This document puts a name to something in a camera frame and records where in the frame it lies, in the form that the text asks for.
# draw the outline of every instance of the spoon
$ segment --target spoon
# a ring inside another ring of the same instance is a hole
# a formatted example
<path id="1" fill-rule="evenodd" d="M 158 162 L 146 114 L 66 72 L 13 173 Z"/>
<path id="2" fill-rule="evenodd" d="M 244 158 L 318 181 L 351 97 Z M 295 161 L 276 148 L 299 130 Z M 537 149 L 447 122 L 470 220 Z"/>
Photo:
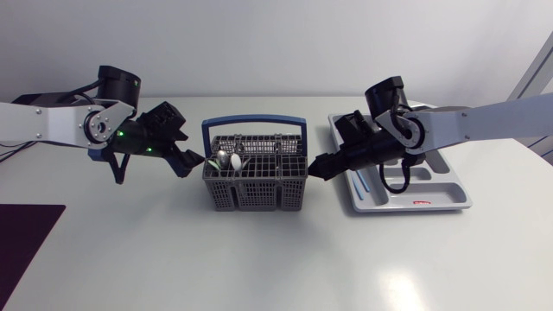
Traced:
<path id="1" fill-rule="evenodd" d="M 228 164 L 229 164 L 229 156 L 228 154 L 226 153 L 226 151 L 224 150 L 219 150 L 217 151 L 217 164 L 219 164 L 219 166 L 221 167 L 221 169 L 226 169 L 228 168 Z"/>
<path id="2" fill-rule="evenodd" d="M 238 154 L 232 154 L 231 155 L 231 165 L 232 168 L 234 168 L 235 171 L 239 172 L 242 171 L 242 160 L 240 160 L 240 155 Z"/>

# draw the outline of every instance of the basket handle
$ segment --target basket handle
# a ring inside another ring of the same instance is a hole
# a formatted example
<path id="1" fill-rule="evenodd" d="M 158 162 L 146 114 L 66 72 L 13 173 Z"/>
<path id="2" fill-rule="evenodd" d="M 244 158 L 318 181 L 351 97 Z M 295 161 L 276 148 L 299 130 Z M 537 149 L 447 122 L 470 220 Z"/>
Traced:
<path id="1" fill-rule="evenodd" d="M 235 115 L 226 117 L 214 117 L 208 120 L 204 120 L 201 123 L 201 134 L 204 139 L 204 150 L 206 151 L 206 157 L 211 156 L 211 143 L 209 137 L 209 128 L 212 126 L 219 126 L 225 124 L 245 123 L 245 122 L 267 122 L 267 123 L 280 123 L 298 125 L 302 128 L 302 156 L 308 155 L 308 129 L 307 123 L 303 117 L 291 117 L 282 115 L 269 115 L 269 114 L 248 114 L 248 115 Z"/>

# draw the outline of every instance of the black mat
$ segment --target black mat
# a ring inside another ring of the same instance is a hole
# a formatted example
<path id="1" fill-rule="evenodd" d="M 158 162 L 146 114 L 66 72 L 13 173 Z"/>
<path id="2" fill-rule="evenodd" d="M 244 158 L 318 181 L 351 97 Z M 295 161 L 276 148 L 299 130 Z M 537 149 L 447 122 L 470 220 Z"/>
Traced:
<path id="1" fill-rule="evenodd" d="M 65 208 L 0 204 L 0 309 Z"/>

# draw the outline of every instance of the white wall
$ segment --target white wall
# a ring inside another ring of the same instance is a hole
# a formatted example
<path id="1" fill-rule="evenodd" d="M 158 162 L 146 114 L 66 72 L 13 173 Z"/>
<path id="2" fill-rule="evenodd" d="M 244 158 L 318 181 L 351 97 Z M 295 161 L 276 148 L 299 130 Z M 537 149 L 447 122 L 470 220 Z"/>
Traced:
<path id="1" fill-rule="evenodd" d="M 505 100 L 553 1 L 3 0 L 0 99 L 67 91 L 109 64 L 143 96 L 361 95 L 402 75 L 435 105 Z"/>

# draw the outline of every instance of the black cable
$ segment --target black cable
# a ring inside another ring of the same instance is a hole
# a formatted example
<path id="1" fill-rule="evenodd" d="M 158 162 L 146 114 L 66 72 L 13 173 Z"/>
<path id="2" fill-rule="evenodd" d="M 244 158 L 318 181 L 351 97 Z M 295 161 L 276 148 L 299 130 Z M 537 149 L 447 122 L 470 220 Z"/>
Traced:
<path id="1" fill-rule="evenodd" d="M 83 98 L 86 99 L 86 101 L 88 101 L 88 103 L 90 103 L 90 105 L 95 105 L 96 103 L 94 103 L 94 100 L 92 100 L 92 98 L 84 93 L 79 93 L 79 94 L 75 94 L 75 95 L 78 95 L 78 96 L 82 96 Z"/>
<path id="2" fill-rule="evenodd" d="M 393 104 L 391 105 L 391 108 L 390 108 L 391 123 L 394 125 L 396 130 L 401 133 L 402 136 L 404 136 L 407 139 L 410 139 L 412 136 L 410 130 L 406 129 L 403 125 L 399 123 L 399 116 L 397 114 L 399 110 L 399 95 L 397 95 L 397 88 L 394 88 L 392 101 L 393 101 Z"/>
<path id="3" fill-rule="evenodd" d="M 407 109 L 408 111 L 413 111 L 413 108 L 409 107 L 409 105 L 407 104 L 399 104 L 397 105 L 398 107 L 402 107 L 402 108 L 405 108 Z"/>
<path id="4" fill-rule="evenodd" d="M 407 187 L 409 186 L 409 183 L 410 183 L 410 179 L 411 179 L 411 169 L 408 165 L 405 165 L 403 162 L 401 163 L 401 170 L 402 172 L 404 173 L 404 185 L 399 188 L 399 189 L 395 189 L 395 188 L 392 188 L 388 185 L 388 183 L 386 182 L 386 179 L 385 179 L 385 176 L 384 176 L 384 164 L 380 164 L 380 166 L 378 167 L 378 170 L 380 171 L 380 180 L 382 181 L 382 184 L 384 185 L 384 187 L 390 191 L 391 193 L 393 194 L 401 194 L 403 193 L 405 190 L 407 190 Z"/>
<path id="5" fill-rule="evenodd" d="M 80 87 L 76 90 L 72 90 L 70 92 L 67 92 L 67 93 L 61 95 L 58 98 L 58 103 L 62 103 L 64 100 L 66 100 L 66 99 L 68 99 L 68 98 L 70 98 L 74 95 L 81 94 L 81 93 L 84 93 L 86 91 L 90 91 L 91 89 L 100 86 L 103 82 L 104 82 L 103 79 L 98 79 L 95 82 L 89 84 L 88 86 L 83 86 L 83 87 Z"/>
<path id="6" fill-rule="evenodd" d="M 36 142 L 26 142 L 23 146 L 19 147 L 18 149 L 10 150 L 8 152 L 2 153 L 0 156 L 4 156 L 4 155 L 7 155 L 7 156 L 0 159 L 0 163 L 10 159 L 12 156 L 14 156 L 19 151 L 27 149 L 27 148 L 29 148 L 31 146 L 34 146 L 34 145 L 36 145 Z"/>
<path id="7" fill-rule="evenodd" d="M 18 144 L 15 144 L 15 145 L 5 145 L 3 143 L 0 143 L 0 146 L 6 147 L 6 148 L 15 148 L 15 147 L 19 147 L 21 145 L 24 145 L 25 143 L 18 143 Z"/>

